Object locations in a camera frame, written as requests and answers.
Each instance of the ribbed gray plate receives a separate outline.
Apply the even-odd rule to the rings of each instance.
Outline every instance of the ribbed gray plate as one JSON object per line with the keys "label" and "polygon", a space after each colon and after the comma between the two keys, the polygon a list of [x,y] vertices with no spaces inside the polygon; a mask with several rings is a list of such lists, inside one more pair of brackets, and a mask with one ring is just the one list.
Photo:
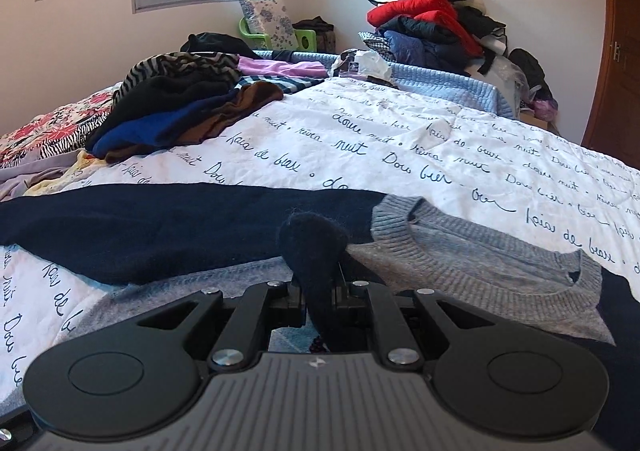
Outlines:
{"label": "ribbed gray plate", "polygon": [[604,451],[587,433],[520,443],[479,433],[444,411],[425,382],[371,354],[264,354],[219,375],[180,420],[119,443],[44,434],[34,451]]}

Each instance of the pink cloth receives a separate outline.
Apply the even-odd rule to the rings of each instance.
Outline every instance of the pink cloth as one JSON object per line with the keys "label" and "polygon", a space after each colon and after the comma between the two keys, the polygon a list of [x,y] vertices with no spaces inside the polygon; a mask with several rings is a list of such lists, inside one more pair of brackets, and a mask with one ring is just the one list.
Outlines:
{"label": "pink cloth", "polygon": [[243,76],[327,77],[326,69],[319,61],[287,63],[270,59],[250,59],[240,56],[238,70]]}

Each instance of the white bed sheet with writing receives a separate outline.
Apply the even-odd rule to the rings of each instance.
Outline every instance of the white bed sheet with writing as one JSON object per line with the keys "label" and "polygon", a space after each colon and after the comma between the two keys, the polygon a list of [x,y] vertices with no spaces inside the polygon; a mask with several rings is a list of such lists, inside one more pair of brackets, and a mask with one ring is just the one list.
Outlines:
{"label": "white bed sheet with writing", "polygon": [[[624,275],[640,298],[638,171],[539,128],[437,98],[331,78],[217,139],[133,157],[67,189],[169,182],[424,196],[450,215],[545,249],[579,248]],[[107,290],[21,249],[3,251],[0,399]]]}

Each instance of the floral blanket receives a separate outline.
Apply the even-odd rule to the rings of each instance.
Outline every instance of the floral blanket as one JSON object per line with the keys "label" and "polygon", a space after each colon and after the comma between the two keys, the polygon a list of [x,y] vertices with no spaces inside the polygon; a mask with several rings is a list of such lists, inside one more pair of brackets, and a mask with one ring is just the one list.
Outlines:
{"label": "floral blanket", "polygon": [[0,168],[82,148],[87,135],[111,111],[111,97],[119,86],[37,116],[18,130],[1,136]]}

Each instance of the gray sweater neckline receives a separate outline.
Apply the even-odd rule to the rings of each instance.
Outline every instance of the gray sweater neckline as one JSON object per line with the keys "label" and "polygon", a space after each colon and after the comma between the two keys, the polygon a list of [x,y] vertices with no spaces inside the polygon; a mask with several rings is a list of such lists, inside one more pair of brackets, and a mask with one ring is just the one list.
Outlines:
{"label": "gray sweater neckline", "polygon": [[[506,253],[537,265],[566,272],[579,272],[573,285],[555,293],[519,293],[497,287],[432,258],[428,249],[418,245],[411,232],[412,223],[431,224],[466,240],[480,243],[496,253]],[[404,198],[388,195],[374,208],[371,223],[373,239],[393,256],[409,263],[430,277],[433,288],[478,303],[487,311],[503,311],[508,305],[520,313],[525,323],[564,320],[593,309],[600,301],[602,267],[584,251],[557,253],[531,245],[515,237],[460,218],[447,215],[422,197]]]}

